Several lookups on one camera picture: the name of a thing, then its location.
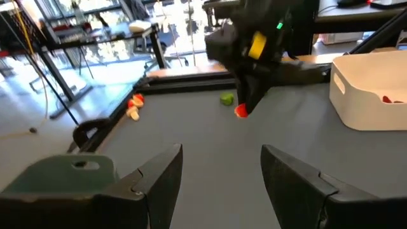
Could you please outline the cream toy mushroom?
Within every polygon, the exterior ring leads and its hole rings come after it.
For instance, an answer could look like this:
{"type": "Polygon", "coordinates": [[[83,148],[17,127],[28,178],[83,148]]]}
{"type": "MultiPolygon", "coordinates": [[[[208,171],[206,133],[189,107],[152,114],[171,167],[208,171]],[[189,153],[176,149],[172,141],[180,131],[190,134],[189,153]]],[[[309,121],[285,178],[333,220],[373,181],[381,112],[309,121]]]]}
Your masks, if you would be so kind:
{"type": "Polygon", "coordinates": [[[136,106],[132,106],[130,108],[127,109],[126,111],[126,115],[133,119],[134,121],[138,121],[139,120],[139,109],[136,106]]]}

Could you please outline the white plastic object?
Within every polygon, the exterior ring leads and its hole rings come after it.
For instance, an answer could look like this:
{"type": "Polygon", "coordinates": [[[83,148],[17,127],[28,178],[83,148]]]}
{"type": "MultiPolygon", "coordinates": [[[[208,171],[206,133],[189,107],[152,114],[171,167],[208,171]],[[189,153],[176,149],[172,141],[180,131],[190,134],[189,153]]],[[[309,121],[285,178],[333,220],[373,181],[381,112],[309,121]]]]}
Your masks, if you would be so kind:
{"type": "Polygon", "coordinates": [[[333,45],[337,43],[348,43],[359,41],[363,37],[363,32],[329,33],[320,34],[319,39],[324,45],[333,45]]]}

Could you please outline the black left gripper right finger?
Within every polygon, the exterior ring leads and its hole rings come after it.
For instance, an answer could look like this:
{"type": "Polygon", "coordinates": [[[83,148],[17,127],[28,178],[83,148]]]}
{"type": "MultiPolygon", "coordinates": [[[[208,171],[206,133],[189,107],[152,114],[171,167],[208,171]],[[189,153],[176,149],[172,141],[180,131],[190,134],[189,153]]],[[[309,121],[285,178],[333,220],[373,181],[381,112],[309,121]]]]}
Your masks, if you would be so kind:
{"type": "Polygon", "coordinates": [[[261,171],[281,229],[328,229],[326,204],[377,197],[329,176],[274,146],[262,145],[261,171]]]}

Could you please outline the white plastic basket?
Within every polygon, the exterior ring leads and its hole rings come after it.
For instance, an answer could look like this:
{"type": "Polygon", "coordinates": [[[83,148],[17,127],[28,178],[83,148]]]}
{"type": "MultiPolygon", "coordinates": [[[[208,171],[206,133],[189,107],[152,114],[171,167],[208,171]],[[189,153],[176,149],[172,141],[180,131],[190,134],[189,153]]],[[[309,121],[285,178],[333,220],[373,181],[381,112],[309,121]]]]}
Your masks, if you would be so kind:
{"type": "Polygon", "coordinates": [[[335,58],[329,99],[349,128],[407,130],[407,50],[335,58]],[[404,103],[384,103],[384,95],[404,103]]]}

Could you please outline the large red chili pepper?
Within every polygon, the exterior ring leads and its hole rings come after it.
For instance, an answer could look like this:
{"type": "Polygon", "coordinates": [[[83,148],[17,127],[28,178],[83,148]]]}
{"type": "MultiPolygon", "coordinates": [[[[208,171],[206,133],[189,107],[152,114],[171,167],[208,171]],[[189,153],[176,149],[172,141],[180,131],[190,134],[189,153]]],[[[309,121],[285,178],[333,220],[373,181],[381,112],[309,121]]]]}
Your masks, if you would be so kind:
{"type": "Polygon", "coordinates": [[[235,109],[234,113],[238,118],[247,118],[249,114],[246,110],[246,103],[239,104],[235,109]]]}

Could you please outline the teal plastic basket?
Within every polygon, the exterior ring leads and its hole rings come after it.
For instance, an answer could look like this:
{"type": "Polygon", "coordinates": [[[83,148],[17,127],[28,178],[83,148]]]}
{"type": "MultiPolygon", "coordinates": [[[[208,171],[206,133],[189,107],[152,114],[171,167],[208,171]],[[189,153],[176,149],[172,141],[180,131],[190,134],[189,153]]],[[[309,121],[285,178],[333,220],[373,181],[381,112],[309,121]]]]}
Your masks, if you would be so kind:
{"type": "Polygon", "coordinates": [[[119,180],[114,162],[104,155],[54,155],[21,172],[3,193],[93,193],[119,180]]]}

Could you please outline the grey table mat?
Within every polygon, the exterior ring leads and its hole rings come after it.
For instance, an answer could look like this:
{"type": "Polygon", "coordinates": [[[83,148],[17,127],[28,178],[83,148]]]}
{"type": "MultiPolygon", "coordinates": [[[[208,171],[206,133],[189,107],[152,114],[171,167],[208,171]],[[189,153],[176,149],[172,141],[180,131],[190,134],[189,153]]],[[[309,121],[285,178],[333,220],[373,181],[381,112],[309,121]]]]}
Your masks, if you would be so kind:
{"type": "Polygon", "coordinates": [[[125,176],[183,146],[173,229],[280,229],[261,171],[264,144],[379,198],[407,197],[407,131],[346,127],[329,85],[274,88],[247,118],[219,97],[148,95],[139,121],[123,117],[99,147],[125,176]]]}

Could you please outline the black aluminium table frame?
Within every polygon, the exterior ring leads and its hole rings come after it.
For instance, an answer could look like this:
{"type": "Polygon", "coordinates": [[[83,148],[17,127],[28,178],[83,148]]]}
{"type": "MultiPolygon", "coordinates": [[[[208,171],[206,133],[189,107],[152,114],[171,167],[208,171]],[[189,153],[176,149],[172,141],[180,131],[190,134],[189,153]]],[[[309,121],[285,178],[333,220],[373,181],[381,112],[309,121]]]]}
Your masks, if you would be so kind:
{"type": "MultiPolygon", "coordinates": [[[[289,62],[295,61],[299,60],[296,60],[296,58],[292,57],[289,62]]],[[[331,67],[329,67],[327,64],[308,65],[316,67],[322,73],[324,79],[320,83],[329,82],[328,74],[331,72],[331,67]]],[[[127,102],[128,100],[133,99],[134,94],[176,94],[230,88],[237,89],[235,77],[227,69],[224,72],[216,71],[214,73],[187,74],[171,77],[152,76],[141,78],[129,91],[125,92],[124,96],[119,99],[119,103],[116,108],[109,114],[108,117],[106,117],[110,119],[110,122],[104,128],[93,129],[88,133],[89,140],[82,148],[80,148],[80,150],[93,151],[98,147],[103,138],[107,136],[108,132],[125,114],[128,109],[127,102]]]]}

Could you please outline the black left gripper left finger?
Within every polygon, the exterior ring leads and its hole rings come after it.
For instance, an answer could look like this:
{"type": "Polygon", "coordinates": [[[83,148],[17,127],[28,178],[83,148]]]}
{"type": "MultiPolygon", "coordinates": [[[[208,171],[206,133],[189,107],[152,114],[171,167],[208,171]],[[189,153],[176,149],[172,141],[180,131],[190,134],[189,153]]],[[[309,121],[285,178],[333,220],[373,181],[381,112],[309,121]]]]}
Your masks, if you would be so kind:
{"type": "Polygon", "coordinates": [[[181,185],[183,146],[159,153],[107,189],[107,229],[169,229],[181,185]]]}

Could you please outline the black desk frame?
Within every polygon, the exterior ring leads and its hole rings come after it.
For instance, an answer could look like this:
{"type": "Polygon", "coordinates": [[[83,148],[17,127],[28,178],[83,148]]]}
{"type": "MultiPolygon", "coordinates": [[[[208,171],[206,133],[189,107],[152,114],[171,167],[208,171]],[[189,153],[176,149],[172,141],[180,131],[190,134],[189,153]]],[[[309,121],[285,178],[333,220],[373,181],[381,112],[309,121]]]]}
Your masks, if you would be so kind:
{"type": "Polygon", "coordinates": [[[52,120],[57,119],[63,113],[68,112],[69,108],[82,99],[88,92],[93,89],[91,85],[85,85],[78,93],[74,93],[72,88],[63,79],[60,71],[57,69],[55,64],[52,62],[49,53],[55,50],[66,50],[70,48],[82,48],[84,46],[99,45],[103,43],[111,43],[115,41],[127,40],[127,39],[146,39],[148,37],[151,41],[151,45],[154,54],[157,58],[158,65],[160,68],[164,68],[164,56],[162,52],[162,46],[158,37],[160,26],[162,23],[150,22],[148,27],[141,32],[132,32],[129,27],[129,23],[121,23],[112,26],[109,32],[105,32],[104,29],[99,29],[98,31],[92,31],[87,35],[76,41],[70,41],[65,43],[52,43],[48,46],[42,46],[38,50],[38,55],[40,59],[45,64],[46,68],[49,70],[50,74],[53,76],[54,80],[57,82],[58,86],[62,89],[65,98],[62,99],[58,92],[55,93],[57,99],[60,101],[62,107],[56,110],[50,115],[52,120]]]}

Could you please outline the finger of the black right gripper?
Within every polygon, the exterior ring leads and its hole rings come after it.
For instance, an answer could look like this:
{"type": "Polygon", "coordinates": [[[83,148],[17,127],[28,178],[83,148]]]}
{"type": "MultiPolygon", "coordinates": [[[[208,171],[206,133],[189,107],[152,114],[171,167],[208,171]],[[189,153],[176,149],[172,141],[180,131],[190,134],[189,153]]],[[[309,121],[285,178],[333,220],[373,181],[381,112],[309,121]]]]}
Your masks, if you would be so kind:
{"type": "Polygon", "coordinates": [[[238,95],[238,104],[245,104],[246,110],[251,110],[250,104],[250,95],[251,89],[248,81],[245,78],[237,79],[237,95],[238,95]]]}
{"type": "Polygon", "coordinates": [[[248,113],[252,113],[260,100],[270,89],[269,76],[248,76],[249,95],[248,95],[248,113]]]}

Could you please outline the green toy pepper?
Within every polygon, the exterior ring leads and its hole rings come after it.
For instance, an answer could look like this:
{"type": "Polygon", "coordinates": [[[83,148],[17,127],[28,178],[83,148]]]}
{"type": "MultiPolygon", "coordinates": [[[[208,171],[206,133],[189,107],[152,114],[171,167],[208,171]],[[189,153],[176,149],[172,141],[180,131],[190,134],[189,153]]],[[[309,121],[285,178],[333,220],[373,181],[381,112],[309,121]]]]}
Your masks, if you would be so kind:
{"type": "Polygon", "coordinates": [[[231,106],[234,103],[234,94],[231,92],[225,92],[220,95],[220,103],[225,106],[231,106]]]}

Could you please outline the dark operator desk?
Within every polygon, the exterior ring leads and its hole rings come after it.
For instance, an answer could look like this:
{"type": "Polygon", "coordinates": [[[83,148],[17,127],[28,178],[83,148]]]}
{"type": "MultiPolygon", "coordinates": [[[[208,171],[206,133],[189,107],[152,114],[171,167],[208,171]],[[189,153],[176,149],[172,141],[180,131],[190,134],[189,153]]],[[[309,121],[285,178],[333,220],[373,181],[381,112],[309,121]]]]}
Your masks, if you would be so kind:
{"type": "Polygon", "coordinates": [[[378,10],[368,4],[354,8],[336,8],[336,0],[319,0],[313,32],[325,34],[375,31],[403,10],[404,8],[378,10]]]}

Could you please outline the white rounded object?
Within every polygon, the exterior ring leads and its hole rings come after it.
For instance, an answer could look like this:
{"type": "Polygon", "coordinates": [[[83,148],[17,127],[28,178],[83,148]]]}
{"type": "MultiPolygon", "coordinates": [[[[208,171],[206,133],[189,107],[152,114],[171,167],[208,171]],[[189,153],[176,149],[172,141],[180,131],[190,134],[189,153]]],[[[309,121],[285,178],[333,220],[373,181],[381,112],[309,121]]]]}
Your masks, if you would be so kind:
{"type": "Polygon", "coordinates": [[[144,20],[135,20],[130,22],[128,25],[128,29],[131,33],[140,33],[144,32],[151,27],[151,22],[144,21],[144,20]]]}

